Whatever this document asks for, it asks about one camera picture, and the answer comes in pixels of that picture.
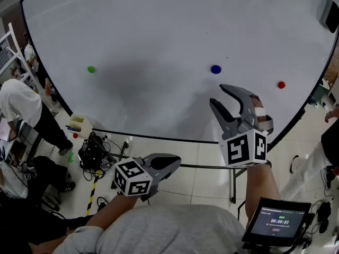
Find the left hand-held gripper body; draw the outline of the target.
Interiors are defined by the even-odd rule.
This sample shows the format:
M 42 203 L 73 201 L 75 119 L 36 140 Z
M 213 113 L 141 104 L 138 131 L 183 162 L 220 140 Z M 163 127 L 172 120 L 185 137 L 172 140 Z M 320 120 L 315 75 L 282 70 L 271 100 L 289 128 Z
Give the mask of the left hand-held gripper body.
M 158 192 L 158 184 L 168 179 L 181 165 L 179 156 L 152 153 L 144 158 L 129 157 L 113 167 L 113 182 L 126 197 L 136 196 L 145 202 Z

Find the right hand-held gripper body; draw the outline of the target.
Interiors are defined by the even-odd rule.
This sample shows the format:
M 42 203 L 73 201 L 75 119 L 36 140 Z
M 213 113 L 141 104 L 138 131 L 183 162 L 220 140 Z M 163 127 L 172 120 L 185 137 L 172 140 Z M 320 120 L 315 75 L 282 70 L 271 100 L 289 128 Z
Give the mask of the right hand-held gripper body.
M 273 119 L 258 122 L 257 117 L 238 119 L 239 134 L 223 140 L 219 147 L 226 167 L 249 167 L 267 162 L 267 136 L 273 132 Z

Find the person's right hand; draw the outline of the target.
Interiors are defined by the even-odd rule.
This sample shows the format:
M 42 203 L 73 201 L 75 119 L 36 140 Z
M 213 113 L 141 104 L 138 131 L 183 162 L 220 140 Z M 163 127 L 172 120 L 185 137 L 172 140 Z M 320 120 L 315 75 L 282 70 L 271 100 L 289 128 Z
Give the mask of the person's right hand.
M 265 122 L 265 121 L 270 121 L 272 120 L 271 117 L 269 117 L 266 112 L 265 109 L 263 107 L 263 104 L 261 102 L 261 100 L 255 96 L 255 95 L 251 95 L 250 96 L 251 100 L 252 100 L 252 104 L 254 106 L 255 109 L 255 114 L 257 116 L 257 120 L 258 122 Z

